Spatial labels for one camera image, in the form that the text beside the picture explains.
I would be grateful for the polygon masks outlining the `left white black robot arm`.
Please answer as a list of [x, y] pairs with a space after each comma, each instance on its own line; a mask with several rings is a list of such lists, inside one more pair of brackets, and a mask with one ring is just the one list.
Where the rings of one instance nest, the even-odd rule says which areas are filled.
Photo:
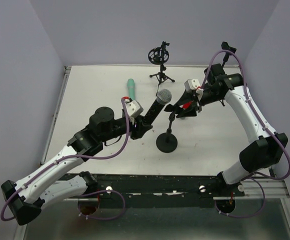
[[0, 217], [4, 222], [16, 220], [23, 226], [37, 218], [43, 209], [71, 197], [99, 197], [104, 193], [94, 176], [84, 171], [70, 180], [58, 182], [70, 170], [88, 160], [109, 160], [117, 157], [128, 140], [137, 140], [151, 130], [157, 117], [150, 108], [137, 101], [123, 103], [122, 117], [116, 119], [114, 111], [99, 107], [89, 123], [74, 134], [68, 143], [49, 161], [26, 177], [1, 185], [5, 204]]

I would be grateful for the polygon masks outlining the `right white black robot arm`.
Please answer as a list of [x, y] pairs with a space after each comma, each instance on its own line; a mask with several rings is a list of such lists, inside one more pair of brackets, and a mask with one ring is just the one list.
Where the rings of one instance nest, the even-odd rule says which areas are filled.
[[249, 145], [239, 159], [218, 178], [223, 186], [237, 184], [251, 174], [279, 163], [288, 143], [285, 133], [278, 133], [254, 104], [250, 90], [240, 73], [226, 74], [221, 64], [212, 65], [207, 82], [188, 79], [181, 98], [172, 105], [177, 118], [195, 117], [202, 107], [215, 102], [227, 103], [240, 121]]

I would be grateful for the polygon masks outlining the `black microphone silver grille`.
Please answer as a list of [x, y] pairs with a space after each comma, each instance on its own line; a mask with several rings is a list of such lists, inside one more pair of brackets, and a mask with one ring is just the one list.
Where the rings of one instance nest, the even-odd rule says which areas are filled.
[[156, 99], [145, 114], [147, 121], [153, 123], [158, 117], [164, 106], [172, 100], [172, 93], [168, 89], [162, 89], [157, 92]]

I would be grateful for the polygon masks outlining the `short black round-base stand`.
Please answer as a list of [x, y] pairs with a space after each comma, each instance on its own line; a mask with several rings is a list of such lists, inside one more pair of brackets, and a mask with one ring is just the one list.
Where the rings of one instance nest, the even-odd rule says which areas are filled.
[[164, 111], [169, 113], [169, 124], [166, 132], [161, 133], [156, 138], [156, 147], [163, 153], [172, 153], [178, 146], [178, 140], [172, 133], [172, 124], [176, 119], [176, 114], [180, 112], [180, 106], [177, 104], [168, 104]]

